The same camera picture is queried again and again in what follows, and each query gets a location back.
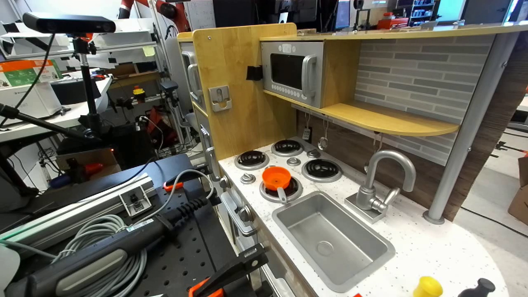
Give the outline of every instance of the stove knob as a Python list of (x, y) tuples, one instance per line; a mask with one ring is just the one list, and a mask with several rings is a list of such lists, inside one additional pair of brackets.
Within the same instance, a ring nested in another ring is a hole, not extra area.
[(223, 177), (222, 180), (220, 180), (220, 187), (222, 187), (222, 190), (228, 190), (230, 187), (232, 187), (232, 183), (230, 183), (230, 180), (227, 178), (227, 177)]
[(246, 206), (246, 208), (242, 208), (240, 211), (237, 211), (238, 216), (246, 221), (246, 223), (251, 223), (253, 221), (253, 213), (251, 210)]

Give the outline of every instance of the faucet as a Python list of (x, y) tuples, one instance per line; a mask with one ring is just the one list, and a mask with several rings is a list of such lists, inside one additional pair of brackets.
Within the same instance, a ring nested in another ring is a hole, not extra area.
[(387, 206), (400, 195), (400, 188), (393, 188), (392, 193), (385, 200), (377, 196), (375, 177), (377, 177), (378, 163), (383, 159), (392, 159), (405, 168), (407, 177), (403, 182), (403, 190), (413, 192), (413, 188), (415, 188), (416, 168), (415, 168), (413, 162), (400, 152), (380, 150), (370, 159), (369, 168), (367, 168), (367, 183), (360, 187), (360, 192), (357, 195), (357, 205), (365, 211), (375, 210), (378, 213), (385, 213)]

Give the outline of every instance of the yellow lemon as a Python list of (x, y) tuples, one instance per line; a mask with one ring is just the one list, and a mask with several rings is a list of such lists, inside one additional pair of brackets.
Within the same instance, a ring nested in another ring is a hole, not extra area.
[(440, 281), (431, 276), (420, 277), (413, 297), (441, 297), (444, 292)]

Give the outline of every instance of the sink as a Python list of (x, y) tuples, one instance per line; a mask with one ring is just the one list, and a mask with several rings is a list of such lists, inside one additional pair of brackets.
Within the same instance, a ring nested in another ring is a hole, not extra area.
[(350, 291), (395, 256), (390, 241), (322, 192), (279, 208), (273, 216), (336, 292)]

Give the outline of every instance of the white panel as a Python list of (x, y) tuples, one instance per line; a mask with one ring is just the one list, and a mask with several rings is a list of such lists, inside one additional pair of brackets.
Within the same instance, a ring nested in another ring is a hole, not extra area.
[(27, 0), (32, 12), (101, 15), (118, 20), (119, 0)]
[(192, 30), (217, 27), (213, 0), (192, 0), (185, 8)]

